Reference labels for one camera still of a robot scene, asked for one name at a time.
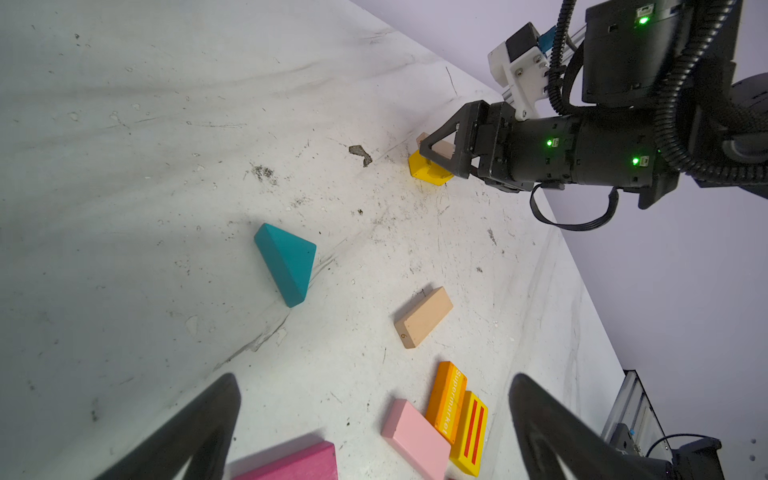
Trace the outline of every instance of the teal triangular block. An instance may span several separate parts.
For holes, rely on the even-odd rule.
[[[306,298],[317,245],[265,223],[253,238],[287,306]]]

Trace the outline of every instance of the white marble table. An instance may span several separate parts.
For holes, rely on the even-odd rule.
[[[421,131],[496,93],[345,0],[0,19],[3,478],[92,478],[224,372],[233,468],[312,434],[340,478],[416,478],[379,430],[442,359],[492,409],[482,478],[525,477],[518,371],[600,432],[623,373],[560,232],[527,196],[407,172]],[[292,310],[262,222],[318,246]],[[434,286],[455,308],[405,350],[392,323]]]

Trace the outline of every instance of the magenta block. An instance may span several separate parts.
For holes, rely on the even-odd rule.
[[[336,448],[331,442],[321,442],[234,480],[339,480]]]
[[[408,400],[392,403],[382,437],[424,478],[445,478],[451,444]]]

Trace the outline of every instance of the orange block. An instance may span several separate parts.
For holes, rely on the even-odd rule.
[[[480,459],[485,446],[485,426],[488,407],[472,392],[467,392],[458,421],[458,437],[451,448],[450,459],[459,470],[476,477],[480,475]]]
[[[458,431],[458,419],[467,389],[467,377],[459,372],[456,365],[440,362],[435,385],[429,397],[429,407],[424,415],[440,435],[453,445]]]

